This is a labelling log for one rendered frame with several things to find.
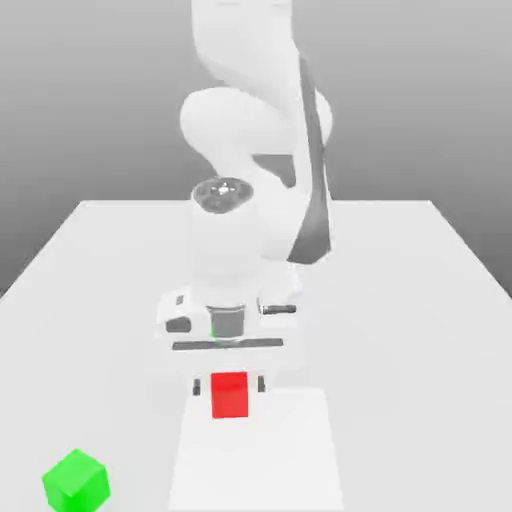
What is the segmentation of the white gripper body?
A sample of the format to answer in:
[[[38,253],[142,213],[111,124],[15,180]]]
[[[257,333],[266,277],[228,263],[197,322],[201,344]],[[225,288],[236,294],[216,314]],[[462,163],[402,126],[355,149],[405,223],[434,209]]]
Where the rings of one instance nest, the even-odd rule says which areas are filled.
[[[288,364],[288,347],[282,338],[176,341],[168,349],[168,361],[173,372],[187,378],[230,372],[265,374]]]

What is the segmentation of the small red cube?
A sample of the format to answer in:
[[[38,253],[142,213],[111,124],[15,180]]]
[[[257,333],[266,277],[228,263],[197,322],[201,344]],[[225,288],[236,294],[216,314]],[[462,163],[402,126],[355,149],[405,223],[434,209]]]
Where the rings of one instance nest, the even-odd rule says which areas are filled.
[[[211,374],[211,409],[214,419],[248,416],[248,377],[246,372]]]

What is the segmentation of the small green cube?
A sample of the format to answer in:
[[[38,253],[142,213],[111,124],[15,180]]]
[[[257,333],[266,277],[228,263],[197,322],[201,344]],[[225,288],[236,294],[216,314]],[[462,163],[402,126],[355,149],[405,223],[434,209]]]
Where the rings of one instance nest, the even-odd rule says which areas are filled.
[[[96,512],[111,496],[106,467],[74,449],[42,476],[54,512]]]

